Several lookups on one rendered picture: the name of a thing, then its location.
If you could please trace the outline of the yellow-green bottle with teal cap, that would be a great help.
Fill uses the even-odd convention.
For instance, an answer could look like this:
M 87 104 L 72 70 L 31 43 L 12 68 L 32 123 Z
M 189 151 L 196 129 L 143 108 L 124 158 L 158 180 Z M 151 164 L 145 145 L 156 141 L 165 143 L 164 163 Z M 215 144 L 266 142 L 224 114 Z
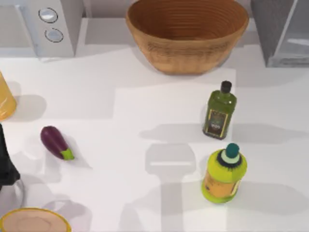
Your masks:
M 246 171 L 247 161 L 237 144 L 229 143 L 226 148 L 213 152 L 201 184 L 203 196 L 212 203 L 232 200 Z

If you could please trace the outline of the pale microwave oven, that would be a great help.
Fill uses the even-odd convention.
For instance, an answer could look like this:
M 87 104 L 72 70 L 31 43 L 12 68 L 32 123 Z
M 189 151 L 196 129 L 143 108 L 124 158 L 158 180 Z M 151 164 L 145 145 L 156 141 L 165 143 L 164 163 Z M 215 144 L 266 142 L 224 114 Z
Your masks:
M 55 23 L 45 23 L 40 9 L 52 8 L 58 14 Z M 69 58 L 75 56 L 84 0 L 0 0 L 0 58 Z M 64 39 L 48 41 L 46 29 L 60 30 Z

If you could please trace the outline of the dark green glass bottle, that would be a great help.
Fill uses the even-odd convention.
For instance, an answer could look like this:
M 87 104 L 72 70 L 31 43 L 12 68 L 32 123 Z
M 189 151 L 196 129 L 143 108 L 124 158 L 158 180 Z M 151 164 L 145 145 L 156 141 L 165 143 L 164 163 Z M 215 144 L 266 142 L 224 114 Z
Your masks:
M 211 93 L 203 125 L 206 136 L 223 140 L 227 136 L 228 128 L 237 104 L 237 98 L 231 93 L 232 83 L 223 81 L 219 90 Z

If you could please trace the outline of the purple eggplant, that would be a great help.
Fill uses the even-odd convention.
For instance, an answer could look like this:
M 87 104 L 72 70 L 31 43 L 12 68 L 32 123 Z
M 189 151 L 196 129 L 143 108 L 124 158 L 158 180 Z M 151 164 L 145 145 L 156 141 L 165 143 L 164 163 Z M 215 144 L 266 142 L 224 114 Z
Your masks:
M 62 160 L 73 160 L 74 155 L 61 132 L 54 126 L 42 128 L 41 142 L 54 156 Z

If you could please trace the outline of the yellow-rimmed round can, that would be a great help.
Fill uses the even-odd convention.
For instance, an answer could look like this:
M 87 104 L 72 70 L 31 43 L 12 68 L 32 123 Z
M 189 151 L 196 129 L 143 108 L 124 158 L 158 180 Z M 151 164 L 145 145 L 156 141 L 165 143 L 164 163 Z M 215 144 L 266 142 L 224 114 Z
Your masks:
M 0 218 L 0 232 L 72 232 L 61 215 L 40 208 L 20 208 Z

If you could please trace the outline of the round microwave knob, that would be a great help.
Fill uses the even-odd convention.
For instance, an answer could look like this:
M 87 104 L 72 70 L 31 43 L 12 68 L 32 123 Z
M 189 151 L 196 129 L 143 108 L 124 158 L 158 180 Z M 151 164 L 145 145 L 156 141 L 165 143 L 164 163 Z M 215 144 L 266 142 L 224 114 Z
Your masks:
M 45 23 L 55 23 L 58 20 L 57 12 L 52 8 L 40 9 L 39 18 Z
M 46 29 L 44 35 L 52 43 L 59 43 L 64 39 L 63 33 L 56 28 Z

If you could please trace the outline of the brown wicker basket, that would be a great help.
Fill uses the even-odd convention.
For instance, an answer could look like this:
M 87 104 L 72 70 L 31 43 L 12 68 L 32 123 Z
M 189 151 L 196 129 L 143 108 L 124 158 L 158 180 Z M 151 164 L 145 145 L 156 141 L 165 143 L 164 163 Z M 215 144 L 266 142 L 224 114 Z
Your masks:
M 249 15 L 235 0 L 137 0 L 126 23 L 145 58 L 166 74 L 202 74 L 227 58 Z

